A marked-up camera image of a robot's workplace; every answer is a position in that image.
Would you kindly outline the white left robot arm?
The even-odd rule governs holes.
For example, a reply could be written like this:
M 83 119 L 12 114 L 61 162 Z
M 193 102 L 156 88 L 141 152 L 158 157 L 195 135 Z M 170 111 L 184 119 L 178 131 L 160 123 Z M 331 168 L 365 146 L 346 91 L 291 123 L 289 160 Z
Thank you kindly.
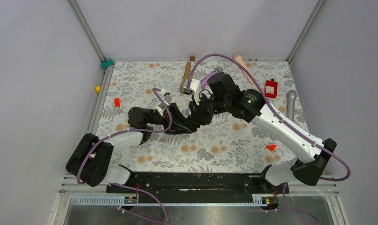
M 145 109 L 133 107 L 128 112 L 129 128 L 105 138 L 88 133 L 83 136 L 66 164 L 66 171 L 90 187 L 101 183 L 117 183 L 125 193 L 134 190 L 136 181 L 131 171 L 121 165 L 110 163 L 115 151 L 141 145 L 155 132 L 151 127 L 162 125 L 168 135 L 190 134 L 184 124 L 186 118 L 171 103 L 167 108 Z

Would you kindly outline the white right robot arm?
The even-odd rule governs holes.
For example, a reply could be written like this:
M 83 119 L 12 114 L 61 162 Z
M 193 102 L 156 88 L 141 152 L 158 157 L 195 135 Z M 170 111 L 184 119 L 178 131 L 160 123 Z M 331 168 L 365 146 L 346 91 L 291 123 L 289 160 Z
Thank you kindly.
M 259 187 L 263 192 L 271 193 L 278 185 L 294 180 L 308 186 L 317 185 L 331 157 L 320 147 L 332 152 L 337 146 L 334 140 L 322 140 L 304 131 L 267 104 L 257 90 L 240 90 L 228 74 L 220 72 L 211 76 L 208 86 L 209 98 L 203 93 L 199 80 L 187 81 L 189 93 L 193 95 L 188 118 L 191 123 L 208 125 L 213 115 L 228 112 L 266 131 L 295 154 L 294 159 L 269 165 L 262 171 Z

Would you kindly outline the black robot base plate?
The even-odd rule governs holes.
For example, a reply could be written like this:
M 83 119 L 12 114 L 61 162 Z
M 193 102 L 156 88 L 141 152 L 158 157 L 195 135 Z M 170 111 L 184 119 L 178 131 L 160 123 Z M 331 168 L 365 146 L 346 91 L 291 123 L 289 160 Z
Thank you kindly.
M 251 203 L 253 194 L 289 192 L 282 184 L 273 186 L 259 173 L 192 173 L 192 172 L 132 172 L 122 188 L 108 186 L 108 194 L 133 194 L 140 203 L 155 203 L 145 190 L 162 203 Z

